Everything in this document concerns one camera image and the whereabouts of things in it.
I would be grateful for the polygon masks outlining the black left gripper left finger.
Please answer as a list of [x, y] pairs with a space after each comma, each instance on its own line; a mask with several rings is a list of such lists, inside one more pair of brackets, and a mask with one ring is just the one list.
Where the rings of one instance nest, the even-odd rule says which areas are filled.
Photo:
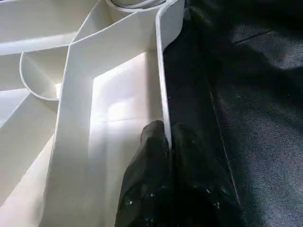
[[121, 186], [116, 227], [174, 226], [174, 183], [164, 123], [146, 125]]

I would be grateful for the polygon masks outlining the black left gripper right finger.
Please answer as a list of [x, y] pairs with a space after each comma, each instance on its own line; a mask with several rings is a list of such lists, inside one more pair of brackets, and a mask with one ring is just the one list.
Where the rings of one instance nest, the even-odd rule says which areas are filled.
[[180, 227], [245, 227], [229, 176], [195, 130], [172, 128]]

